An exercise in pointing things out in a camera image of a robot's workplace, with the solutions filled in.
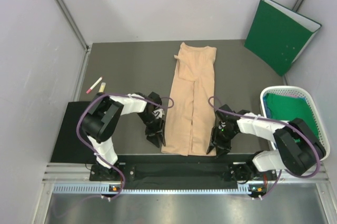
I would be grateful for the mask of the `beige t shirt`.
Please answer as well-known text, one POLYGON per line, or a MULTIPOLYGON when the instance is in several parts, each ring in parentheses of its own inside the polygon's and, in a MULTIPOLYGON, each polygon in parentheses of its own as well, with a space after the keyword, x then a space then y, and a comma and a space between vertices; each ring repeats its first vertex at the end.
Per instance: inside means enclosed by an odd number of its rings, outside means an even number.
POLYGON ((183 156, 215 156, 209 151, 215 123, 208 99, 214 95, 215 47, 192 47, 182 43, 175 55, 176 67, 170 97, 174 101, 165 121, 165 145, 161 151, 183 156))

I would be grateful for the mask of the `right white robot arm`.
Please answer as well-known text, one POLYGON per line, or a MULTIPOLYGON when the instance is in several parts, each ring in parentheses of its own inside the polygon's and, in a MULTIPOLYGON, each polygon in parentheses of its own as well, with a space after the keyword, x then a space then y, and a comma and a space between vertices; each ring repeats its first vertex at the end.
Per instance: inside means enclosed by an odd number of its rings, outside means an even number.
POLYGON ((271 170, 301 177, 326 156, 325 147, 303 119, 273 120, 247 110, 235 113, 227 105, 218 109, 215 117, 207 153, 215 151, 217 157, 228 154, 237 134, 251 134, 276 145, 275 150, 259 151, 247 160, 245 171, 253 180, 271 170))

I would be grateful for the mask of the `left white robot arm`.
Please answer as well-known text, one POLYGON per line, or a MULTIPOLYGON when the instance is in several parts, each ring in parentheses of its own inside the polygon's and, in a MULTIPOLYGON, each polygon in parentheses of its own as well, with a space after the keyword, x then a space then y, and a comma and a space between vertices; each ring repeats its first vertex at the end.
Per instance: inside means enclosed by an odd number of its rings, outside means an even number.
POLYGON ((155 92, 121 96, 100 92, 88 107, 79 131, 87 137, 96 154, 96 163, 91 167, 91 181, 114 181, 121 177, 112 135, 123 115, 136 113, 145 125, 146 139, 158 148, 166 145, 165 113, 162 99, 155 92))

